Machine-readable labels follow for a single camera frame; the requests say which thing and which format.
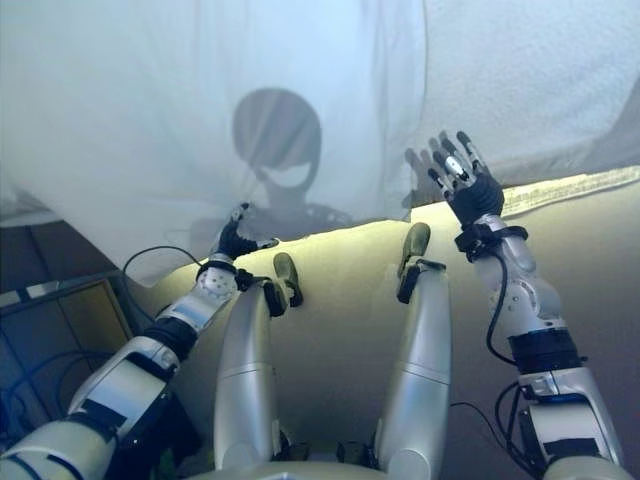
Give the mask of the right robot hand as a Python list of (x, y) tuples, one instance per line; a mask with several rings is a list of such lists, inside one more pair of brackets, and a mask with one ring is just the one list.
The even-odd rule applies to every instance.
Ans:
[(504, 206), (501, 185), (464, 132), (454, 143), (445, 132), (428, 142), (428, 175), (463, 228), (484, 216), (500, 216)]

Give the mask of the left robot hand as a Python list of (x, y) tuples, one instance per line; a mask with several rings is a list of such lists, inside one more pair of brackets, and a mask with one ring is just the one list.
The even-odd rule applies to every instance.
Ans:
[(255, 240), (243, 236), (239, 232), (242, 220), (251, 209), (250, 203), (244, 202), (237, 206), (230, 214), (228, 222), (223, 227), (217, 244), (211, 249), (209, 259), (226, 258), (233, 262), (240, 256), (259, 250), (273, 248), (279, 244), (276, 238)]

